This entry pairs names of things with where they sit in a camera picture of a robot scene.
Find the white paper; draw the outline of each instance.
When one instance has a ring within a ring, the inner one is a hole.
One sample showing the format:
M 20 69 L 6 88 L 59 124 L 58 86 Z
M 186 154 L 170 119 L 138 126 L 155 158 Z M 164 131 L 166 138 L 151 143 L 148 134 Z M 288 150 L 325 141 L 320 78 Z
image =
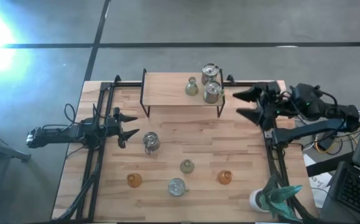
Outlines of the white paper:
M 315 164 L 316 162 L 311 159 L 308 155 L 304 154 L 304 163 L 305 166 L 309 166 Z M 310 185 L 311 187 L 323 189 L 326 192 L 329 192 L 330 186 L 328 186 L 329 181 L 331 179 L 331 175 L 329 173 L 324 173 L 320 175 L 316 175 L 310 177 Z M 312 189 L 312 194 L 314 196 L 315 206 L 317 208 L 322 208 L 323 203 L 325 202 L 326 192 L 318 189 Z

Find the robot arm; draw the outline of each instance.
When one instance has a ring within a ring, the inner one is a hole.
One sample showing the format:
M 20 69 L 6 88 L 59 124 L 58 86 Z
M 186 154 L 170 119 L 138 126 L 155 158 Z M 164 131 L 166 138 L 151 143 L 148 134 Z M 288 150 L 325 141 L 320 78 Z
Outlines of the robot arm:
M 354 132 L 360 127 L 359 113 L 354 105 L 338 105 L 336 99 L 320 90 L 319 86 L 298 84 L 290 87 L 291 93 L 280 92 L 276 82 L 261 82 L 247 91 L 234 93 L 234 97 L 244 101 L 258 102 L 256 109 L 238 108 L 236 111 L 259 125 L 264 131 L 272 130 L 275 146 L 286 147 L 294 139 L 325 131 Z M 332 97 L 335 103 L 326 103 L 320 98 Z M 299 128 L 275 128 L 274 120 L 278 116 L 289 118 L 301 115 L 310 121 L 328 118 L 326 121 L 305 125 Z
M 118 136 L 120 148 L 126 147 L 126 141 L 139 129 L 123 131 L 122 122 L 134 121 L 137 118 L 125 116 L 118 107 L 114 108 L 113 116 L 106 120 L 106 124 L 99 125 L 98 119 L 86 118 L 79 124 L 66 128 L 38 127 L 28 133 L 26 144 L 29 148 L 44 147 L 50 143 L 80 142 L 89 149 L 96 149 L 101 145 L 101 138 Z

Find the potted plant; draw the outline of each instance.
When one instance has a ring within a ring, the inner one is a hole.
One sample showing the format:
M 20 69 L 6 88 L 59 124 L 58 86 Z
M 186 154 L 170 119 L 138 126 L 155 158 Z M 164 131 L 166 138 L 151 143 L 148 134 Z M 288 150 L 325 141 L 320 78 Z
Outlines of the potted plant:
M 270 212 L 272 218 L 278 214 L 290 220 L 301 222 L 285 201 L 299 192 L 302 186 L 277 188 L 276 178 L 276 175 L 271 176 L 263 189 L 255 190 L 250 194 L 250 206 L 257 212 Z

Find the white pot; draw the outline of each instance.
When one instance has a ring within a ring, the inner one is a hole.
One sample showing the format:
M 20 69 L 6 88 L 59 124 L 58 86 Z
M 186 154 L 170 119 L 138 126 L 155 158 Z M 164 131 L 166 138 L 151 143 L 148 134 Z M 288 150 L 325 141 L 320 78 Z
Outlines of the white pot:
M 260 191 L 262 191 L 262 189 L 255 190 L 250 194 L 249 197 L 250 206 L 257 212 L 269 212 L 268 210 L 261 209 L 256 202 L 257 193 L 259 193 Z

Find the wooden shelf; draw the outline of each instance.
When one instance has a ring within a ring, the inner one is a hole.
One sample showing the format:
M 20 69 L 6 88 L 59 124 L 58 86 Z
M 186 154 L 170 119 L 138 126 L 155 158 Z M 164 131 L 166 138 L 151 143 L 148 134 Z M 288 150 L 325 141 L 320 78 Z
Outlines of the wooden shelf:
M 185 87 L 190 77 L 196 78 L 199 92 L 188 96 Z M 144 80 L 144 106 L 222 106 L 221 97 L 216 103 L 206 103 L 203 99 L 205 86 L 201 82 L 202 73 L 184 72 L 147 72 Z

